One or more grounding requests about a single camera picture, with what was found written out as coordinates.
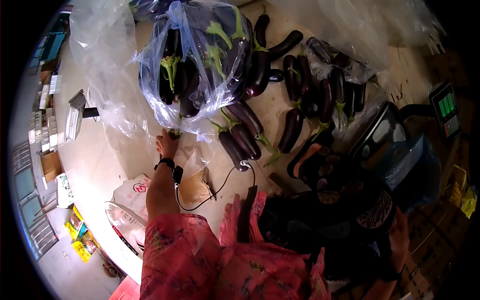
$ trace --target pink patterned clothing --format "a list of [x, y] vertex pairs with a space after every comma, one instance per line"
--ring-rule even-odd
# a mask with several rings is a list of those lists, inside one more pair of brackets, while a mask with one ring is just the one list
[[250, 213], [249, 244], [236, 242], [238, 195], [225, 206], [220, 241], [199, 215], [150, 221], [140, 299], [331, 299], [322, 276], [324, 249], [310, 268], [296, 252], [264, 242], [257, 220], [265, 201], [266, 193], [259, 192]]

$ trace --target tiled floor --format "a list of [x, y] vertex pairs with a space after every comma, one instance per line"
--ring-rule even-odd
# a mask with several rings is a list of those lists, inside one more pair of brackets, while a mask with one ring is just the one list
[[[242, 6], [240, 11], [255, 24], [258, 16], [263, 11], [262, 5], [266, 6], [270, 16], [270, 25], [266, 31], [267, 47], [277, 44], [294, 29], [302, 31], [305, 37], [310, 36], [311, 33], [308, 30], [296, 24], [266, 1], [248, 3]], [[148, 42], [152, 27], [152, 24], [144, 22], [140, 22], [137, 25], [135, 35], [138, 51]], [[294, 55], [297, 55], [299, 52], [299, 46], [290, 51]], [[86, 80], [72, 59], [68, 42], [64, 44], [61, 55], [60, 74], [63, 76], [62, 87], [61, 92], [55, 95], [59, 141], [63, 140], [65, 111], [68, 100], [80, 88], [83, 88], [85, 91], [87, 88]], [[416, 103], [425, 101], [426, 96], [428, 96], [428, 88], [424, 79], [425, 68], [418, 60], [417, 51], [410, 48], [397, 50], [397, 48], [392, 47], [390, 48], [390, 56], [393, 61], [390, 69], [395, 81], [393, 85], [397, 85], [398, 90], [403, 91], [403, 95], [408, 95], [405, 98], [408, 98], [407, 101], [409, 103], [412, 103], [412, 99], [415, 99]], [[399, 60], [400, 57], [403, 57], [403, 60], [409, 60], [409, 66], [405, 67], [404, 62]], [[282, 69], [281, 64], [281, 59], [273, 61], [272, 68]], [[135, 81], [138, 76], [136, 70], [138, 68], [132, 68], [131, 72], [132, 79]], [[136, 87], [134, 93], [135, 96], [139, 95], [139, 97], [142, 97], [138, 87]], [[138, 103], [135, 99], [131, 103], [127, 101], [126, 104], [129, 106], [127, 107], [128, 109], [133, 111], [138, 109]], [[269, 84], [267, 90], [262, 95], [248, 100], [248, 104], [264, 125], [266, 137], [273, 146], [276, 146], [283, 131], [285, 114], [291, 109], [285, 84]], [[151, 138], [153, 138], [154, 135], [160, 134], [161, 128], [155, 120], [152, 121], [153, 114], [151, 111], [147, 118], [148, 130], [152, 136]], [[257, 162], [252, 163], [259, 190], [268, 193], [272, 192], [266, 180], [266, 177], [272, 172], [276, 172], [297, 192], [307, 189], [306, 185], [300, 180], [290, 178], [286, 174], [285, 168], [287, 163], [300, 150], [303, 142], [315, 132], [315, 124], [309, 125], [307, 122], [304, 122], [301, 135], [291, 153], [285, 155], [270, 167], [263, 167], [271, 154], [262, 147], [262, 157]], [[202, 149], [203, 157], [206, 159], [207, 157], [211, 158], [212, 153], [215, 154], [215, 159], [211, 160], [208, 168], [210, 170], [209, 180], [212, 190], [217, 191], [223, 184], [227, 173], [233, 167], [231, 160], [220, 143], [212, 142], [209, 146], [193, 143], [194, 138], [189, 134], [186, 134], [182, 139], [184, 146], [196, 144]], [[107, 128], [107, 133], [105, 133], [101, 122], [95, 123], [93, 120], [83, 120], [82, 128], [76, 141], [59, 143], [60, 158], [67, 172], [72, 191], [78, 199], [76, 205], [79, 211], [107, 254], [137, 282], [140, 282], [141, 261], [115, 236], [105, 216], [103, 202], [111, 199], [113, 191], [124, 180], [134, 178], [141, 173], [147, 176], [153, 175], [153, 166], [157, 163], [158, 157], [154, 154], [154, 149], [149, 144], [150, 141], [145, 138], [133, 141], [111, 128]], [[244, 173], [233, 171], [225, 187], [217, 195], [217, 201], [205, 203], [195, 210], [194, 213], [205, 216], [213, 232], [218, 236], [225, 204], [233, 201], [235, 193], [245, 198], [248, 187], [252, 185], [252, 182], [253, 177], [250, 171]], [[185, 205], [185, 207], [194, 207], [194, 205]]]

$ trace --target scale display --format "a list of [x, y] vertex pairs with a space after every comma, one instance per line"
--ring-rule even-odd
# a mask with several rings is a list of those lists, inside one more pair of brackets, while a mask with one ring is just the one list
[[431, 104], [435, 107], [442, 139], [444, 142], [453, 140], [462, 131], [460, 129], [458, 106], [452, 85], [449, 82], [445, 82], [433, 91], [429, 98]]

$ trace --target power cord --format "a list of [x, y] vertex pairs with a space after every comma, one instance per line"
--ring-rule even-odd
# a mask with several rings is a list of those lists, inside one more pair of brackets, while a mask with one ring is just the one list
[[179, 200], [179, 189], [178, 189], [178, 187], [177, 187], [177, 188], [175, 189], [175, 193], [176, 193], [177, 202], [179, 203], [180, 208], [183, 209], [184, 211], [191, 212], [192, 210], [195, 210], [195, 209], [199, 208], [200, 206], [202, 206], [202, 204], [204, 204], [205, 202], [207, 202], [208, 200], [210, 200], [212, 197], [214, 197], [216, 194], [218, 194], [218, 193], [223, 189], [223, 187], [225, 186], [225, 183], [227, 183], [227, 180], [228, 180], [228, 178], [229, 178], [229, 176], [230, 176], [230, 173], [233, 171], [233, 169], [235, 169], [236, 167], [239, 167], [239, 166], [247, 166], [248, 168], [250, 168], [250, 170], [252, 170], [252, 172], [253, 172], [253, 185], [252, 185], [252, 186], [254, 186], [254, 185], [255, 185], [255, 171], [253, 170], [252, 165], [251, 165], [248, 161], [242, 160], [242, 161], [240, 162], [240, 164], [234, 166], [234, 167], [230, 170], [230, 172], [228, 172], [227, 177], [225, 178], [225, 181], [223, 182], [223, 184], [222, 184], [222, 186], [220, 187], [220, 189], [218, 189], [218, 191], [216, 191], [213, 195], [211, 195], [210, 197], [208, 197], [207, 199], [205, 199], [202, 203], [200, 203], [200, 204], [199, 204], [197, 207], [195, 207], [195, 208], [186, 209], [186, 208], [183, 208], [183, 206], [181, 206], [180, 200]]

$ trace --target black cable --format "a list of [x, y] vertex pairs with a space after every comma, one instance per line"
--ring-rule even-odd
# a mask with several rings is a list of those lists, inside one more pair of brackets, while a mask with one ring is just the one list
[[[250, 166], [249, 169], [251, 169], [252, 172], [253, 172], [253, 185], [252, 185], [252, 186], [254, 186], [254, 185], [255, 185], [255, 171], [253, 170], [253, 167], [252, 167], [252, 165], [251, 165], [250, 163], [247, 162], [246, 164]], [[205, 202], [207, 202], [208, 200], [210, 200], [212, 197], [214, 197], [216, 194], [218, 194], [218, 193], [223, 189], [223, 187], [225, 186], [225, 183], [227, 183], [227, 180], [228, 180], [228, 178], [229, 178], [229, 176], [230, 176], [230, 173], [233, 171], [233, 169], [235, 169], [235, 168], [238, 167], [238, 166], [241, 166], [241, 165], [236, 165], [236, 166], [234, 166], [234, 167], [230, 170], [230, 172], [228, 172], [227, 177], [225, 178], [225, 181], [223, 182], [223, 184], [222, 184], [222, 186], [220, 187], [220, 189], [219, 189], [218, 191], [216, 191], [213, 195], [211, 195], [210, 197], [208, 197], [207, 199], [205, 199], [205, 200], [204, 200], [202, 203], [200, 203], [196, 208], [185, 209], [185, 208], [183, 208], [183, 206], [181, 206], [181, 204], [180, 204], [180, 199], [179, 199], [179, 189], [178, 189], [178, 187], [177, 187], [177, 188], [175, 189], [175, 192], [176, 192], [177, 202], [179, 203], [180, 208], [183, 209], [184, 211], [191, 212], [192, 210], [195, 210], [195, 209], [199, 208], [200, 206], [202, 206], [202, 204], [204, 204]]]

